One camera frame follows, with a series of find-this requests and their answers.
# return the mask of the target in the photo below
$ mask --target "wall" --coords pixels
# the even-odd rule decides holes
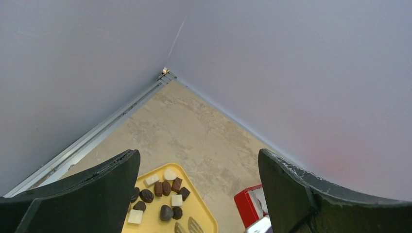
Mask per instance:
[[[188,1],[0,3],[0,195],[155,82]]]
[[[406,0],[197,1],[167,67],[304,169],[412,200],[410,12]]]

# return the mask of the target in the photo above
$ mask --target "metal baseboard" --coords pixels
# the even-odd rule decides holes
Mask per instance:
[[[148,88],[144,93],[134,98],[127,105],[117,110],[102,123],[87,132],[76,142],[71,144],[43,167],[4,195],[4,197],[10,198],[26,190],[44,186],[60,179],[72,165],[83,159],[130,115],[136,112],[138,108],[143,106],[144,103],[159,92],[165,85],[175,79],[176,76],[164,68],[156,83]]]

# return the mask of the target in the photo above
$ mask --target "floor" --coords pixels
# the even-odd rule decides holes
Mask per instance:
[[[141,154],[139,174],[180,164],[215,216],[219,232],[244,226],[233,197],[260,184],[258,151],[267,148],[176,81],[139,108],[63,176],[93,167],[126,149]]]

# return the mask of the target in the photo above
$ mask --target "chocolate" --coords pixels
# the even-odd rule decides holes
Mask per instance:
[[[130,198],[130,202],[135,202],[137,198],[139,197],[140,194],[140,189],[139,187],[135,187],[132,191],[132,197]]]
[[[164,181],[162,183],[162,188],[163,188],[163,195],[168,196],[170,192],[172,191],[172,187],[170,186],[170,183],[168,181]]]
[[[161,182],[158,181],[154,184],[154,195],[156,197],[161,197],[162,194],[163,194],[163,185]]]
[[[172,191],[173,192],[179,192],[181,184],[182,184],[182,179],[180,179],[179,177],[174,179],[174,181],[172,183]]]
[[[128,223],[140,224],[143,217],[143,211],[141,210],[131,210],[129,213]]]
[[[152,203],[153,199],[155,198],[155,196],[149,189],[143,189],[140,192],[139,196],[145,203]]]
[[[141,210],[144,212],[146,210],[146,204],[140,200],[136,203],[136,205],[133,206],[133,209]]]
[[[169,168],[166,169],[165,173],[163,174],[163,178],[165,178],[165,180],[167,181],[172,181],[176,179],[176,177],[177,177],[176,173]]]
[[[182,195],[180,194],[172,195],[172,206],[182,206],[182,205],[183,205]]]
[[[186,187],[183,187],[177,194],[182,195],[183,201],[186,201],[186,198],[188,198],[190,191]]]
[[[183,216],[183,210],[180,207],[173,207],[173,219],[181,219]]]
[[[162,205],[160,208],[160,220],[169,221],[173,217],[173,210],[168,205]]]
[[[150,185],[156,183],[157,181],[159,181],[159,176],[157,174],[148,177],[144,180],[144,183],[146,184],[147,187],[149,187]]]

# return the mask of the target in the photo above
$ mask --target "red box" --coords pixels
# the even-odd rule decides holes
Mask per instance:
[[[242,218],[245,228],[248,228],[254,222],[258,221],[261,217],[267,215],[264,208],[263,210],[260,210],[260,211],[256,209],[256,203],[254,204],[254,201],[252,200],[252,197],[250,196],[250,192],[257,190],[257,189],[262,189],[262,185],[260,184],[260,185],[256,185],[253,187],[246,188],[242,190],[240,193],[236,194],[234,197],[236,206],[238,208],[240,217]],[[259,199],[258,201],[260,202],[261,206],[262,204],[266,206],[266,201],[264,200],[264,198],[263,200]]]

